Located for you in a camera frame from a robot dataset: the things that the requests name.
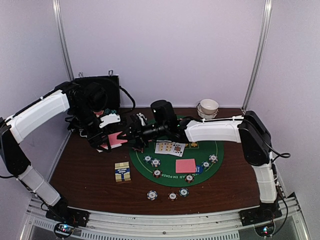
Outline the red-backed card deck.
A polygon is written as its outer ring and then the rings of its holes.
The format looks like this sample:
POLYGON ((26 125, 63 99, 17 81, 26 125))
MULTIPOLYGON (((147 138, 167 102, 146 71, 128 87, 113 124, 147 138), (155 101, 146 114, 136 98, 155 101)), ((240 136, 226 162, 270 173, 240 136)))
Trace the red-backed card deck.
POLYGON ((122 144, 125 144, 125 143, 128 142, 128 140, 126 140, 126 139, 118 139, 118 135, 120 133, 121 132, 115 132, 115 133, 112 133, 112 134, 108 135, 108 140, 109 140, 111 149, 117 148, 117 147, 121 147, 122 144))

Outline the fifty chips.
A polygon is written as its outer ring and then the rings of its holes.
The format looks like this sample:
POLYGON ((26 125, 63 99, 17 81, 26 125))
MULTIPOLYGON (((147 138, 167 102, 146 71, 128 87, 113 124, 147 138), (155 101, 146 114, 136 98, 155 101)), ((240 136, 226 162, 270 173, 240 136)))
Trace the fifty chips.
POLYGON ((204 170, 208 169, 211 166, 211 162, 210 161, 203 161, 201 163, 201 166, 204 170))
POLYGON ((150 164, 150 163, 152 162, 152 160, 153 160, 153 157, 150 156, 150 155, 145 155, 145 156, 143 157, 143 161, 144 161, 145 163, 147 163, 147 164, 150 164))

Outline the ten chips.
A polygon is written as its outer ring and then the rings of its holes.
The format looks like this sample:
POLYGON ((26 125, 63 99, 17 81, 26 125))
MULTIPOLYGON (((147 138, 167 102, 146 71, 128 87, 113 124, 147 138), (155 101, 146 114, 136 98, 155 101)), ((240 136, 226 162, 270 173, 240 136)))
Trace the ten chips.
POLYGON ((215 154, 211 154, 209 157, 208 157, 208 160, 212 163, 212 164, 215 164, 218 162, 218 157, 215 155, 215 154))
POLYGON ((161 161, 157 158, 151 160, 151 166, 154 168, 158 168, 161 165, 161 161))

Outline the hundred chips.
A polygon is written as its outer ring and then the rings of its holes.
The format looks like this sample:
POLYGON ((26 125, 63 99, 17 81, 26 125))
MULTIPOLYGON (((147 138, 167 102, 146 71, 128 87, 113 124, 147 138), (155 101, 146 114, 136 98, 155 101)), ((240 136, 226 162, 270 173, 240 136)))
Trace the hundred chips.
POLYGON ((152 172, 152 175, 153 177, 155 178, 160 178, 162 176, 162 171, 160 169, 155 169, 153 172, 152 172))
POLYGON ((195 180, 195 177, 193 176, 193 175, 191 175, 191 174, 187 174, 186 176, 185 176, 185 181, 187 182, 187 183, 192 183, 194 180, 195 180))

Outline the blue peach ten chip stack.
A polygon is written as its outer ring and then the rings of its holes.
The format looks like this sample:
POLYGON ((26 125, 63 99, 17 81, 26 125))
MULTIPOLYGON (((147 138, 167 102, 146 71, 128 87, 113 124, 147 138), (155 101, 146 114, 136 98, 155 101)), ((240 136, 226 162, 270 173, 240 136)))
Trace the blue peach ten chip stack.
POLYGON ((148 200, 154 201, 158 198, 158 193, 155 190, 150 190, 146 196, 148 200))

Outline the blue small blind button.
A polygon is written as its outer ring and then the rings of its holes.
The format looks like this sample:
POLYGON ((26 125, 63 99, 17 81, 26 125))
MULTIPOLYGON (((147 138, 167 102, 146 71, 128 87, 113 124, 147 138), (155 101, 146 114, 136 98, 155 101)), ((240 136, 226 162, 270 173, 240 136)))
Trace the blue small blind button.
POLYGON ((203 172, 202 166, 197 165, 197 166, 196 166, 196 169, 195 169, 195 173, 196 173, 197 175, 199 175, 199 174, 201 174, 202 172, 203 172))

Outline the brown hundred chip stack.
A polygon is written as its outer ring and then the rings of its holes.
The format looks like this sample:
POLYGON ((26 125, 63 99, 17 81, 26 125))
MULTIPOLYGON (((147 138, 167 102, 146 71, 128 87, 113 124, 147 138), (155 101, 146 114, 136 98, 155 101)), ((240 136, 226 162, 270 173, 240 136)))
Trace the brown hundred chip stack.
POLYGON ((178 199, 178 195, 177 195, 175 192, 170 192, 170 193, 168 194, 168 199, 169 199, 170 201, 175 201, 175 200, 178 199))

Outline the blue green fifty chip stack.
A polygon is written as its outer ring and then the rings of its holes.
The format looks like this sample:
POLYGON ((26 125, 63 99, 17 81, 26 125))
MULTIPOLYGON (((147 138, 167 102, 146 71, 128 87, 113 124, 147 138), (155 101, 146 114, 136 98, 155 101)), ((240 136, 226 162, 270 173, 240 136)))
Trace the blue green fifty chip stack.
POLYGON ((187 197, 189 195, 189 190, 187 188, 181 188, 179 190, 179 195, 181 197, 187 197))

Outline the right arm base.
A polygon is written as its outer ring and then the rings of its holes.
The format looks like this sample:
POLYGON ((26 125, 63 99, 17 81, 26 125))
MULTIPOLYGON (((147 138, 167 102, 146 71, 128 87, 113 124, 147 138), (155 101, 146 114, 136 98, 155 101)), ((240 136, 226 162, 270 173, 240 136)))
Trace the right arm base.
POLYGON ((282 211, 277 206, 259 206, 241 210, 239 217, 242 226, 256 225, 281 217, 282 211))

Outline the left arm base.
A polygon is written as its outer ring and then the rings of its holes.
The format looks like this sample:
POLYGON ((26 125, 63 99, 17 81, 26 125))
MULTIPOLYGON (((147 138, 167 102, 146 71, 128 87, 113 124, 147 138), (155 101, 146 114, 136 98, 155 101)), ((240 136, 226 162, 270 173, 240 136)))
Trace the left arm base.
POLYGON ((55 208, 49 208, 45 217, 57 222, 67 223, 74 227, 86 227, 89 221, 90 213, 85 210, 79 210, 75 208, 69 208, 58 210, 55 208))

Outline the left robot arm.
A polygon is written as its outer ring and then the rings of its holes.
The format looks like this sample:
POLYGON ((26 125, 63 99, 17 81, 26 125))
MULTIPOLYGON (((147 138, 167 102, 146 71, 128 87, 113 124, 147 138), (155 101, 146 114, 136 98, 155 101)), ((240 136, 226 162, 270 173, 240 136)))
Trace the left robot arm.
POLYGON ((8 178, 18 179, 38 195, 61 222, 72 218, 67 200, 32 166, 20 143, 48 120, 68 112, 85 129, 90 146, 101 150, 103 144, 110 142, 96 113, 107 102, 108 93, 97 82, 87 86, 64 82, 16 114, 0 120, 0 156, 9 172, 8 178))

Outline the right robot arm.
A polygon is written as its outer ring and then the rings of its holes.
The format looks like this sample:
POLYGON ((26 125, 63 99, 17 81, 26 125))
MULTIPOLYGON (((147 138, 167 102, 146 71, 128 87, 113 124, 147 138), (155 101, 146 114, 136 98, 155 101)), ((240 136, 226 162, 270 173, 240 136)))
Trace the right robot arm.
POLYGON ((266 221, 276 212, 278 192, 272 167, 271 135, 257 115, 200 120, 154 111, 154 119, 154 123, 142 125, 134 117, 117 138, 135 141, 138 150, 146 148, 150 140, 162 137, 176 143, 222 141, 241 144, 244 159, 253 168, 258 184, 261 206, 257 208, 256 216, 266 221))

